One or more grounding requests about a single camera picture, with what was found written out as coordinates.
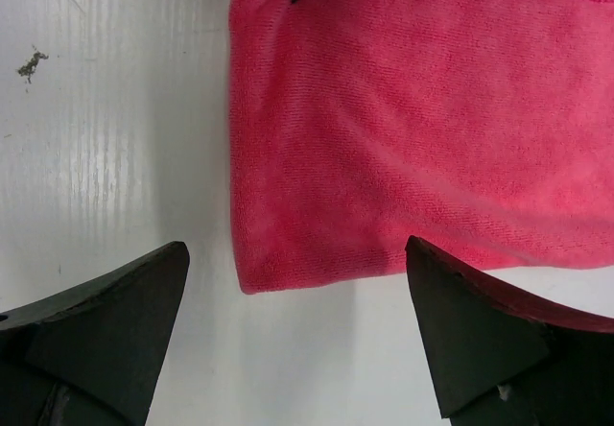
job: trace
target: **pink towel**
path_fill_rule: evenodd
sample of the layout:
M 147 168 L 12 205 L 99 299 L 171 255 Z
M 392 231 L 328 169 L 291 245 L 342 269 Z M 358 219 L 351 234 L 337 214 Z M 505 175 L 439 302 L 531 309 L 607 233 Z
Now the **pink towel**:
M 614 263 L 614 0 L 232 0 L 244 292 Z

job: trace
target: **white surface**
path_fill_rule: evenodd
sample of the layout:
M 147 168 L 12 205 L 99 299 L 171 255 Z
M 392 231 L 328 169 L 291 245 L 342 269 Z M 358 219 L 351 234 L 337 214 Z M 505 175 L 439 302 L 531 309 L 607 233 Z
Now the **white surface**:
M 0 0 L 0 310 L 167 241 L 192 256 L 148 425 L 445 424 L 403 275 L 239 292 L 228 0 Z M 32 84 L 15 70 L 49 54 Z M 614 315 L 611 271 L 505 278 Z

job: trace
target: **dirt speck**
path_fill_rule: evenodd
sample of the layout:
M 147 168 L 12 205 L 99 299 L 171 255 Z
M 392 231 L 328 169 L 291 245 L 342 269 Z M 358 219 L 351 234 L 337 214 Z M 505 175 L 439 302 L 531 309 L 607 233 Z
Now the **dirt speck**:
M 26 64 L 24 64 L 22 67 L 17 69 L 17 74 L 21 76 L 22 78 L 27 78 L 28 83 L 32 83 L 32 75 L 36 72 L 36 68 L 38 67 L 38 62 L 41 61 L 42 59 L 49 58 L 48 55 L 45 55 L 42 52 L 39 52 L 36 49 L 36 47 L 33 46 L 33 49 L 35 49 L 35 52 L 32 55 L 32 58 L 30 59 L 30 61 L 26 62 Z

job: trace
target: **white table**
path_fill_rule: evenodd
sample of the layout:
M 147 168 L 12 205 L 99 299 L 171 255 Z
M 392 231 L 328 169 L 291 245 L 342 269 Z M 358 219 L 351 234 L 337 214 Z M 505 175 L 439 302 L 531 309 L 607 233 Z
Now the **white table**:
M 171 240 L 192 256 L 149 425 L 444 424 L 403 275 L 243 296 L 228 0 L 0 0 L 0 310 Z M 24 83 L 15 70 L 48 54 Z M 500 275 L 614 316 L 612 270 Z

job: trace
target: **debris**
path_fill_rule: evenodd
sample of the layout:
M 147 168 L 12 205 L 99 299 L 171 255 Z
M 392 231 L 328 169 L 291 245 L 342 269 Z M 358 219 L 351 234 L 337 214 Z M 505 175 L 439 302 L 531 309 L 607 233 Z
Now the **debris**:
M 497 389 L 499 390 L 499 398 L 504 402 L 508 402 L 509 395 L 511 394 L 511 386 L 497 385 Z
M 22 67 L 17 69 L 17 74 L 21 76 L 22 78 L 28 78 L 28 83 L 32 83 L 32 75 L 36 72 L 36 67 L 38 66 L 38 62 L 41 61 L 42 59 L 49 58 L 48 55 L 45 55 L 39 52 L 35 46 L 33 46 L 33 49 L 35 49 L 35 52 L 32 55 L 32 58 L 30 59 L 30 61 L 28 61 Z

